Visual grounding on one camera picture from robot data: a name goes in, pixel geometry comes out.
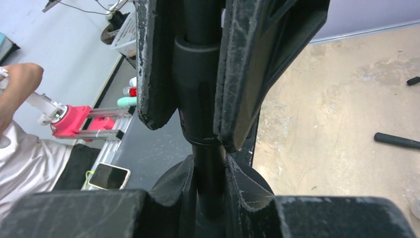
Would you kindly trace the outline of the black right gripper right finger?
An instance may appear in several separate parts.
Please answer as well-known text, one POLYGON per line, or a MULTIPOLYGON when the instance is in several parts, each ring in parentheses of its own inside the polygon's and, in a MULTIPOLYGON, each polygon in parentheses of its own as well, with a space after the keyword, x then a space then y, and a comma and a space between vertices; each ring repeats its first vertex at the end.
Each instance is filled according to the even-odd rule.
POLYGON ((380 197, 276 196, 251 178, 255 171, 227 159, 229 238, 413 238, 410 224, 380 197))

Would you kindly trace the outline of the black round-base microphone stand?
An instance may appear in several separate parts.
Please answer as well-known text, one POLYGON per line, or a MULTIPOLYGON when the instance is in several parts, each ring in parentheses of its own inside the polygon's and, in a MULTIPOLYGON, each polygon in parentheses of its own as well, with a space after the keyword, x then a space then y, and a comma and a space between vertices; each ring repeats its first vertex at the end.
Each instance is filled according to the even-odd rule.
POLYGON ((219 0, 169 1, 174 17, 172 81, 180 124, 192 154, 165 172, 149 196, 168 238, 247 238, 239 186, 265 191, 266 181, 240 167, 213 132, 221 41, 219 0))

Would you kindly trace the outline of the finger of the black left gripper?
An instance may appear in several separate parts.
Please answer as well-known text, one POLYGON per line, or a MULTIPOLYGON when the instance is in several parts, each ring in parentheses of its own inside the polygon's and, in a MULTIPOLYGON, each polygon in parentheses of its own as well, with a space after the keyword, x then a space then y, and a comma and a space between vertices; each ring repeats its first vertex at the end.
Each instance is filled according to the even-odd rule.
POLYGON ((137 0, 135 8, 138 116, 148 129, 157 130, 177 108, 172 78, 176 18, 170 0, 137 0))
POLYGON ((273 84, 326 23, 327 0, 228 0, 214 133, 238 151, 273 84))

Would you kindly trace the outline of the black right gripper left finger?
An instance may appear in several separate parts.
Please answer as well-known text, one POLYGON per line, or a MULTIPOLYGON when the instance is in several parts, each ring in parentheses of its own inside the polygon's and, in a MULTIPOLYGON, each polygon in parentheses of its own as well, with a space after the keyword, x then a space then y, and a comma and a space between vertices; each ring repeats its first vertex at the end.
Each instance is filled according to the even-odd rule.
POLYGON ((143 189, 55 191, 25 196, 0 226, 3 238, 191 238, 192 156, 143 189))

